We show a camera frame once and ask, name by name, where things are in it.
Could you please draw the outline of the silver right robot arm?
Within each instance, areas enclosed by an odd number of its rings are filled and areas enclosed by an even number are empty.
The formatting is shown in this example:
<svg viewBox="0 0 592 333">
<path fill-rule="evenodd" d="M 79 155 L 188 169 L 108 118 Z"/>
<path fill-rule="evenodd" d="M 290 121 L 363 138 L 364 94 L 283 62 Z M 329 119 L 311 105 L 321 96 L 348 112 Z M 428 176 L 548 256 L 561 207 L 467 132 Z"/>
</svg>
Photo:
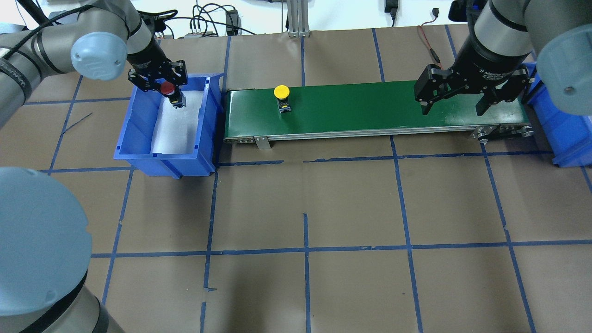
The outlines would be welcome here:
<svg viewBox="0 0 592 333">
<path fill-rule="evenodd" d="M 573 115 L 591 114 L 589 0 L 455 0 L 449 18 L 467 22 L 469 34 L 449 69 L 430 64 L 416 81 L 423 115 L 461 93 L 480 93 L 478 116 L 514 101 L 526 88 L 524 60 L 531 52 L 554 105 Z"/>
</svg>

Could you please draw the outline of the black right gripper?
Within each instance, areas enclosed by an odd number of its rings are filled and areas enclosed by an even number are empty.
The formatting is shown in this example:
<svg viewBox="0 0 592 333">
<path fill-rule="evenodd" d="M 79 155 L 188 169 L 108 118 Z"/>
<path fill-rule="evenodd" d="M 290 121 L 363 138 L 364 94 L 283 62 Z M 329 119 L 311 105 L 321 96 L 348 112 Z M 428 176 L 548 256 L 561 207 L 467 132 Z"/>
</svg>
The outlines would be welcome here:
<svg viewBox="0 0 592 333">
<path fill-rule="evenodd" d="M 529 72 L 518 56 L 498 55 L 483 47 L 463 46 L 452 66 L 444 69 L 430 63 L 413 86 L 413 97 L 421 105 L 421 114 L 429 114 L 435 103 L 456 95 L 481 94 L 476 103 L 477 116 L 492 105 L 515 101 L 527 85 Z"/>
</svg>

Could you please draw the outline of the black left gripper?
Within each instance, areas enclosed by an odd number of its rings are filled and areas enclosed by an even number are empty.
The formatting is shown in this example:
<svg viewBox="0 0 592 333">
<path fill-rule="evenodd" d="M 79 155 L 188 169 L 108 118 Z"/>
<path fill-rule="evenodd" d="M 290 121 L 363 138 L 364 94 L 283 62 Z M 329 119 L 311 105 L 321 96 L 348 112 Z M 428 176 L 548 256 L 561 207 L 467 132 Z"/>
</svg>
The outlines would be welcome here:
<svg viewBox="0 0 592 333">
<path fill-rule="evenodd" d="M 132 67 L 128 71 L 129 82 L 144 92 L 159 90 L 161 79 L 177 87 L 188 82 L 185 61 L 171 61 L 158 43 L 149 43 L 144 49 L 128 54 L 127 62 Z"/>
</svg>

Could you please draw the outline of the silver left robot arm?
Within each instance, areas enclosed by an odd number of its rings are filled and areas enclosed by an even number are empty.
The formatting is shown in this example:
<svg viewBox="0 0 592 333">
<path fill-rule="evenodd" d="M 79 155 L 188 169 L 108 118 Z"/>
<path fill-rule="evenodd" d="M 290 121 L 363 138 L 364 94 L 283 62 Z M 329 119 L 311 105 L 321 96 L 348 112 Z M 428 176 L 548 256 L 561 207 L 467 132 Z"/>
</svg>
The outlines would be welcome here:
<svg viewBox="0 0 592 333">
<path fill-rule="evenodd" d="M 186 105 L 184 61 L 173 62 L 129 0 L 89 0 L 31 31 L 1 35 L 1 124 L 47 77 L 77 71 L 128 79 L 156 91 L 176 108 Z M 1 331 L 3 333 L 122 333 L 86 287 L 92 253 L 87 216 L 56 179 L 35 169 L 1 169 Z"/>
</svg>

